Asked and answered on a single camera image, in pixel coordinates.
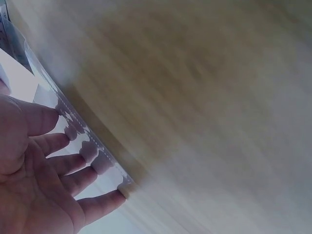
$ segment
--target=finger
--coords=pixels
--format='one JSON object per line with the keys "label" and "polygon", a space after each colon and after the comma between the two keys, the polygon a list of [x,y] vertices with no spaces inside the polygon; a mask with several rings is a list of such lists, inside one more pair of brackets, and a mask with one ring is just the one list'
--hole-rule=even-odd
{"label": "finger", "polygon": [[55,109],[11,98],[24,116],[29,136],[39,136],[54,129],[59,115]]}
{"label": "finger", "polygon": [[9,88],[5,85],[5,83],[0,79],[0,94],[10,95]]}
{"label": "finger", "polygon": [[78,200],[85,215],[85,225],[93,223],[110,212],[117,209],[126,201],[118,190],[105,195]]}
{"label": "finger", "polygon": [[32,139],[42,149],[44,156],[46,157],[65,148],[69,144],[68,137],[63,133],[33,136]]}
{"label": "finger", "polygon": [[86,167],[78,172],[62,177],[60,180],[64,188],[72,195],[77,196],[86,187],[92,184],[98,175],[92,167]]}
{"label": "finger", "polygon": [[48,162],[55,169],[58,176],[64,176],[85,167],[86,161],[79,155],[65,155],[48,158]]}

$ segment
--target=wooden surface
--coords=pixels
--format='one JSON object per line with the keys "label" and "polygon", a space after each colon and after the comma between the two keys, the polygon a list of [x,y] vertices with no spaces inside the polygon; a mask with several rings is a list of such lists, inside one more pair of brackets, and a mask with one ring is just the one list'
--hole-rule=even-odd
{"label": "wooden surface", "polygon": [[311,233],[310,1],[8,3],[145,233]]}

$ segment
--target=palm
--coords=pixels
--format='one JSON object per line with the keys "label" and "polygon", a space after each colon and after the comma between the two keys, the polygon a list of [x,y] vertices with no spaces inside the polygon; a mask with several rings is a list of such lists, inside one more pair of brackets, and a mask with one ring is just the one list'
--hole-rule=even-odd
{"label": "palm", "polygon": [[[72,173],[85,166],[80,155],[46,158],[68,144],[64,134],[35,136],[54,128],[54,110],[7,97],[0,106],[7,132],[0,136],[0,233],[75,234],[124,202],[117,191],[75,201],[97,174],[91,167]],[[29,113],[39,115],[35,126]]]}

